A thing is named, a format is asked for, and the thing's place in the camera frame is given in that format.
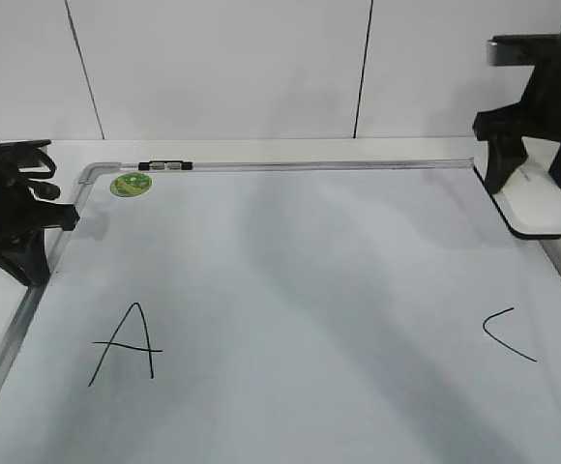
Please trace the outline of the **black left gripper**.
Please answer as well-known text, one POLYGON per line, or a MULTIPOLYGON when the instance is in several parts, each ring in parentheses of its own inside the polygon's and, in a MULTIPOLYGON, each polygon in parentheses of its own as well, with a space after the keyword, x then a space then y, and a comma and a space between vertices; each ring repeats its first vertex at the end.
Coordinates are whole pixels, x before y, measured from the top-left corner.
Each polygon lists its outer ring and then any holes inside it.
POLYGON ((47 154, 51 143, 0 143, 0 269, 24 286, 49 280, 43 229, 72 231, 78 222, 75 206, 58 203, 61 190, 50 182, 56 172, 47 154))

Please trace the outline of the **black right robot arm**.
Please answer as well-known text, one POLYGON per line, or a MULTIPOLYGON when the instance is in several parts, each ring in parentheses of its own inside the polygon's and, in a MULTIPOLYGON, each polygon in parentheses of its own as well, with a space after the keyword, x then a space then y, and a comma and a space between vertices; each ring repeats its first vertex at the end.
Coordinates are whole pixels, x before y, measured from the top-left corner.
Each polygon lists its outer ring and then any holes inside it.
POLYGON ((519 101, 475 117, 475 136, 487 143, 487 192, 499 192, 527 161, 525 137, 559 144, 548 174, 561 188, 561 32, 494 36, 487 42, 487 62, 533 68, 519 101))

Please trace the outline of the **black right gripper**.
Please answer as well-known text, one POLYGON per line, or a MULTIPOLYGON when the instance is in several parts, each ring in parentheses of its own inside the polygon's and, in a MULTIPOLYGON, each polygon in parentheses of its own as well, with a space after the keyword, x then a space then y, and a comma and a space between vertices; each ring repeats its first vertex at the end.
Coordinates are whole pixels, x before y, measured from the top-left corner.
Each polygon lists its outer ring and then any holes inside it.
MULTIPOLYGON (((561 141, 561 33, 557 47, 538 63, 520 100, 477 113, 472 130, 479 140, 487 140, 487 192, 499 192, 512 174, 528 160, 521 136, 561 141)), ((561 188, 561 145, 549 171, 561 188)))

